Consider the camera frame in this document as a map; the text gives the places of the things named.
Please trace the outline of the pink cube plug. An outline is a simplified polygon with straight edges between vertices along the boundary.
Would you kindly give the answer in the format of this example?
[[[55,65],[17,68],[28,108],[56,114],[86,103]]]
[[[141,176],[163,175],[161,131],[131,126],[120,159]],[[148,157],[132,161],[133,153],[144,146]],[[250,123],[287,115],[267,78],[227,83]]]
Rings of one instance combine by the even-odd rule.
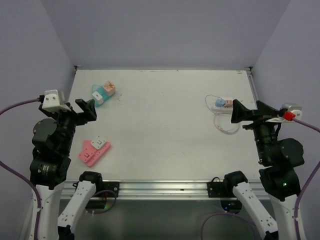
[[[233,107],[233,100],[226,99],[223,105],[225,108],[232,108]]]

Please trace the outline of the white power strip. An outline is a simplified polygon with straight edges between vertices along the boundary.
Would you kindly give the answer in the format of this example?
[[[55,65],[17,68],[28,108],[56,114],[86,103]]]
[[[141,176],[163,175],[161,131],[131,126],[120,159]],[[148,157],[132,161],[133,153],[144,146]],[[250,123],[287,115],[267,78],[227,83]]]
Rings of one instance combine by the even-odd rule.
[[[224,100],[233,100],[232,98],[230,98],[230,97],[227,97],[227,98],[225,98],[225,97],[218,97],[218,98],[221,98],[221,99],[224,99]],[[214,113],[232,113],[232,111],[233,111],[233,107],[229,107],[229,108],[227,108],[227,107],[216,107],[215,106],[215,102],[216,102],[216,100],[213,102],[213,105],[210,107],[210,109],[214,112]]]

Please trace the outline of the blue cube plug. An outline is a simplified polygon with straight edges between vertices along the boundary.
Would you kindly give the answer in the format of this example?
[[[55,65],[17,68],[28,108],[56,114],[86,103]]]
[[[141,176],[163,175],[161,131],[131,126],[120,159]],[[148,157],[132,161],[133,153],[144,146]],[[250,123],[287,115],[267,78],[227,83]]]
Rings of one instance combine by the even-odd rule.
[[[223,98],[218,98],[215,101],[215,106],[218,108],[222,108],[225,105],[226,101]]]

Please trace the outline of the white square plug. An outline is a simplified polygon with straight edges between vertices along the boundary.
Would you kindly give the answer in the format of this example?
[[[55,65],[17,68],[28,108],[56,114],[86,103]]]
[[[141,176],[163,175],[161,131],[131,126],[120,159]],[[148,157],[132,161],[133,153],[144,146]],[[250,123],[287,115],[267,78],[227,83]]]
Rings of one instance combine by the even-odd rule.
[[[106,144],[106,142],[107,140],[104,137],[98,135],[91,141],[91,145],[95,149],[100,150]]]

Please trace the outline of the pink triangular socket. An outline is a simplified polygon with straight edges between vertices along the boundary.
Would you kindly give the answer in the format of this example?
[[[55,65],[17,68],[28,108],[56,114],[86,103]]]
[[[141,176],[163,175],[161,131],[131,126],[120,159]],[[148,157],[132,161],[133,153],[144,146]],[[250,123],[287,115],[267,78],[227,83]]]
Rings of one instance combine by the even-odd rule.
[[[111,148],[111,144],[106,142],[100,149],[97,149],[90,140],[84,140],[82,146],[83,148],[78,154],[78,158],[89,168],[93,167]]]

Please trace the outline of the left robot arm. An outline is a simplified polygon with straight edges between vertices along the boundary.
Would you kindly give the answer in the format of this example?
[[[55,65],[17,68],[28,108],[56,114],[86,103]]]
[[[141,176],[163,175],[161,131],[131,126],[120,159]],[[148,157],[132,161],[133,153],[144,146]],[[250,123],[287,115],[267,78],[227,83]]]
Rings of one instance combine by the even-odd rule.
[[[85,171],[64,212],[59,214],[76,127],[97,119],[94,100],[76,99],[75,102],[82,112],[75,112],[68,102],[55,110],[49,110],[44,103],[38,108],[46,118],[33,128],[33,160],[29,167],[33,188],[31,240],[75,239],[75,228],[89,200],[104,190],[102,175]]]

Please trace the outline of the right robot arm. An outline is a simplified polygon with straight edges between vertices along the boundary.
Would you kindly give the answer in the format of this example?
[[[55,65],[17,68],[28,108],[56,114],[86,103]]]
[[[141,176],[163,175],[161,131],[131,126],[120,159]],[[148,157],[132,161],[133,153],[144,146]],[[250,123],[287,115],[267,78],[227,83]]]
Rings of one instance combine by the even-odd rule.
[[[272,217],[253,193],[251,185],[241,171],[224,176],[223,192],[235,196],[248,212],[263,240],[304,240],[306,234],[296,203],[301,187],[295,167],[305,163],[302,144],[293,139],[279,140],[281,124],[302,117],[302,107],[285,103],[277,110],[262,101],[256,109],[246,108],[233,100],[231,122],[250,121],[245,130],[252,130],[259,157],[260,181],[271,201],[275,216]]]

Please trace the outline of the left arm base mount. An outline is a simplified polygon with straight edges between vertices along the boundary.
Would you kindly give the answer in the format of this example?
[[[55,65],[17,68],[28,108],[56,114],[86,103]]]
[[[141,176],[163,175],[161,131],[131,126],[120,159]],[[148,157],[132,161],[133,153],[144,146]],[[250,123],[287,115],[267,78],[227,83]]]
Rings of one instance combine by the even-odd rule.
[[[120,183],[118,181],[103,181],[102,186],[99,187],[96,192],[99,192],[102,190],[112,191],[113,193],[115,193],[115,196],[118,197],[119,190],[120,190]],[[114,195],[112,193],[105,192],[105,193],[101,193],[99,197],[106,199],[107,197],[113,198]]]

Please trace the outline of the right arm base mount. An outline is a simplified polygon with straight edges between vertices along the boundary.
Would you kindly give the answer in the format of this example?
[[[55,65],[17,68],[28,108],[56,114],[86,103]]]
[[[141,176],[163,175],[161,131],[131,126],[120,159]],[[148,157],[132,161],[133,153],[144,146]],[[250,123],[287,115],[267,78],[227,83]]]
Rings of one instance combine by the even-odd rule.
[[[234,198],[234,194],[229,191],[224,182],[219,177],[214,177],[206,183],[207,195],[209,198]]]

